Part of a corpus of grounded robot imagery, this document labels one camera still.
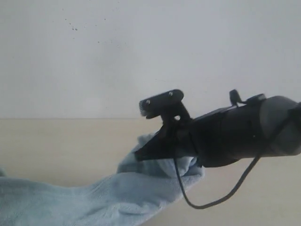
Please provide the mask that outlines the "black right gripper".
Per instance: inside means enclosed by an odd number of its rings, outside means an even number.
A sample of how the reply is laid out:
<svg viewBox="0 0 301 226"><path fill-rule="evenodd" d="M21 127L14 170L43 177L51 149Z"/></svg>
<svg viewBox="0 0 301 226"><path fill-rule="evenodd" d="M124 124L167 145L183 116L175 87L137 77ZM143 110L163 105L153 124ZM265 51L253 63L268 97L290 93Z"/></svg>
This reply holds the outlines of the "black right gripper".
<svg viewBox="0 0 301 226"><path fill-rule="evenodd" d="M165 135L156 133L146 144L135 151L137 161L178 159L192 157L198 166L202 166L201 151L193 139L192 119L176 120L163 123Z"/></svg>

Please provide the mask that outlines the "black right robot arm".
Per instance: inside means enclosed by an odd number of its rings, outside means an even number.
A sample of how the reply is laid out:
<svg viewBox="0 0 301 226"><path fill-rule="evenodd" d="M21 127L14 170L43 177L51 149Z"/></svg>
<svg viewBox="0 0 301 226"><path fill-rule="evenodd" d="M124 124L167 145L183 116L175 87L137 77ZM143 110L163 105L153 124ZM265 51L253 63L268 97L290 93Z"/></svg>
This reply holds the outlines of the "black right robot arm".
<svg viewBox="0 0 301 226"><path fill-rule="evenodd" d="M207 168L241 159L294 156L301 152L301 105L262 95L243 106L220 108L191 118L181 98L167 95L140 102L147 119L160 116L161 129L135 152L138 161L195 157Z"/></svg>

